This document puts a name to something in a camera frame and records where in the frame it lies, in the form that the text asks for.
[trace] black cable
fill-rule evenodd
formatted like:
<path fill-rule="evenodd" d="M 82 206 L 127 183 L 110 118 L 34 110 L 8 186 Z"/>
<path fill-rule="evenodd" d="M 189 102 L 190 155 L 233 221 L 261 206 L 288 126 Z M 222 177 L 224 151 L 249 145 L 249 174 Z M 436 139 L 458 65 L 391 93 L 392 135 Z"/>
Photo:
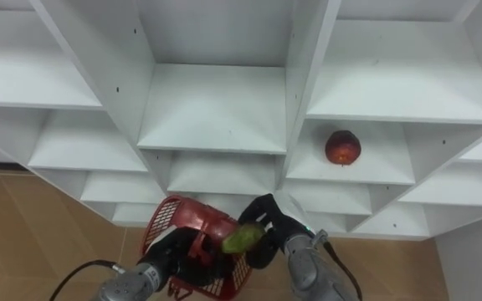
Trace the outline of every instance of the black cable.
<path fill-rule="evenodd" d="M 74 269 L 74 271 L 69 273 L 68 276 L 66 276 L 66 278 L 63 279 L 63 281 L 61 281 L 59 283 L 59 286 L 54 290 L 54 293 L 49 298 L 49 301 L 54 301 L 55 298 L 57 298 L 57 295 L 60 293 L 60 290 L 63 289 L 64 285 L 80 270 L 82 270 L 84 268 L 87 268 L 87 267 L 90 267 L 90 266 L 93 266 L 93 265 L 98 265 L 98 266 L 102 266 L 102 267 L 106 267 L 106 268 L 113 268 L 113 266 L 115 264 L 116 264 L 115 262 L 110 262 L 108 260 L 101 260 L 101 259 L 93 260 L 93 261 L 89 261 L 87 263 L 81 264 L 76 269 Z"/>
<path fill-rule="evenodd" d="M 358 284 L 355 276 L 351 273 L 351 271 L 349 271 L 349 269 L 345 266 L 345 264 L 343 264 L 343 262 L 338 258 L 338 254 L 336 253 L 336 250 L 334 250 L 330 242 L 324 242 L 323 247 L 328 252 L 328 254 L 331 255 L 332 260 L 334 260 L 334 262 L 338 265 L 338 267 L 340 267 L 341 270 L 351 280 L 352 285 L 355 287 L 356 295 L 358 296 L 358 299 L 362 301 L 362 290 L 360 289 L 360 285 Z"/>

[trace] red basket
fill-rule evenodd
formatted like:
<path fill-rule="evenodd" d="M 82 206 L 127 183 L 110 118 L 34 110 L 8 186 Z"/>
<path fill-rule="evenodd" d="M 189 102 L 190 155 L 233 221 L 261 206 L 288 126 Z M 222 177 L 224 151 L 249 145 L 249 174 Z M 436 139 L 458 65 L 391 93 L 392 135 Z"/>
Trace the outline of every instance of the red basket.
<path fill-rule="evenodd" d="M 170 196 L 159 205 L 148 224 L 142 240 L 141 253 L 144 256 L 148 246 L 170 226 L 191 227 L 200 230 L 194 240 L 189 256 L 199 256 L 204 264 L 211 261 L 210 255 L 202 250 L 204 237 L 211 238 L 213 244 L 220 246 L 223 239 L 238 226 L 237 222 L 228 214 L 213 207 L 202 204 L 182 196 Z M 247 282 L 252 269 L 245 262 L 244 256 L 234 257 L 235 269 L 232 277 L 217 279 L 214 283 L 200 288 L 172 277 L 168 284 L 168 296 L 174 295 L 175 300 L 182 300 L 196 291 L 216 300 L 230 300 L 234 298 Z"/>

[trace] red apple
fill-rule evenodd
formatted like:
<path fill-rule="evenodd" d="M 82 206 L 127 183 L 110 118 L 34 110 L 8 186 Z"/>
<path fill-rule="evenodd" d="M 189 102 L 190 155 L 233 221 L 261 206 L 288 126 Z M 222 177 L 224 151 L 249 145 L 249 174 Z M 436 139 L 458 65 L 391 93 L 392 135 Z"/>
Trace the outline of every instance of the red apple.
<path fill-rule="evenodd" d="M 326 159 L 343 166 L 356 161 L 361 152 L 360 141 L 348 130 L 335 131 L 325 145 Z"/>

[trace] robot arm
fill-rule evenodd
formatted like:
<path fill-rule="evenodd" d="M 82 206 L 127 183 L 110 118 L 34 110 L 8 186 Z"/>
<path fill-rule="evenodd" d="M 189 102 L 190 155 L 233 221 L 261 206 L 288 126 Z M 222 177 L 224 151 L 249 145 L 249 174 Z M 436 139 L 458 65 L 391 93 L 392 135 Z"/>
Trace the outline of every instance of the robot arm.
<path fill-rule="evenodd" d="M 294 294 L 303 301 L 356 301 L 362 292 L 345 265 L 327 240 L 326 233 L 317 235 L 307 227 L 286 216 L 278 208 L 273 195 L 257 197 L 239 217 L 238 222 L 259 222 L 269 230 L 252 250 L 247 252 L 247 262 L 253 268 L 265 268 L 281 249 L 287 258 Z M 351 295 L 340 277 L 321 257 L 316 245 L 321 242 L 332 259 L 346 273 L 355 286 L 357 297 Z"/>
<path fill-rule="evenodd" d="M 291 237 L 285 244 L 284 253 L 294 294 L 304 301 L 356 300 L 315 249 L 316 243 L 308 235 L 300 234 Z"/>
<path fill-rule="evenodd" d="M 146 301 L 168 278 L 149 263 L 139 263 L 129 271 L 121 272 L 118 277 L 102 283 L 92 301 Z"/>
<path fill-rule="evenodd" d="M 284 252 L 291 276 L 294 294 L 303 301 L 356 301 L 362 300 L 362 292 L 352 274 L 341 263 L 326 233 L 315 235 L 295 219 L 284 215 L 272 195 L 256 198 L 241 214 L 239 223 L 259 222 L 269 230 L 258 243 L 246 253 L 246 260 L 252 268 L 266 268 L 274 255 L 281 249 Z M 161 290 L 167 280 L 176 275 L 179 278 L 200 281 L 205 286 L 217 276 L 206 274 L 206 268 L 198 268 L 195 263 L 184 262 L 187 252 L 198 231 L 191 228 L 167 229 L 148 248 L 146 255 L 129 271 L 113 265 L 118 277 L 104 282 L 93 301 L 146 301 Z M 316 245 L 323 247 L 332 259 L 349 276 L 358 295 L 352 296 L 343 286 L 339 276 L 322 258 Z M 197 269 L 197 273 L 188 271 Z M 50 299 L 54 300 L 57 292 Z"/>

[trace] black glove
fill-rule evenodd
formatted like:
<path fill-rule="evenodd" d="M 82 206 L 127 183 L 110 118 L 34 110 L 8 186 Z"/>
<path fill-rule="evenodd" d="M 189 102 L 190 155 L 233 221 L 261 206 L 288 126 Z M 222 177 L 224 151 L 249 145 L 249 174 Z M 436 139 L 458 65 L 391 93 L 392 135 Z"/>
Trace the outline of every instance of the black glove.
<path fill-rule="evenodd" d="M 238 223 L 243 225 L 250 222 L 259 222 L 263 227 L 273 224 L 246 254 L 247 264 L 252 268 L 266 268 L 273 261 L 279 248 L 284 251 L 284 245 L 289 237 L 295 234 L 314 236 L 314 233 L 300 222 L 282 213 L 272 194 L 256 197 L 241 213 Z"/>
<path fill-rule="evenodd" d="M 190 227 L 176 228 L 157 242 L 153 242 L 146 255 L 139 260 L 139 263 L 153 265 L 161 274 L 162 282 L 158 290 L 163 289 L 168 279 L 181 270 L 180 265 L 186 260 L 198 233 L 198 230 Z"/>

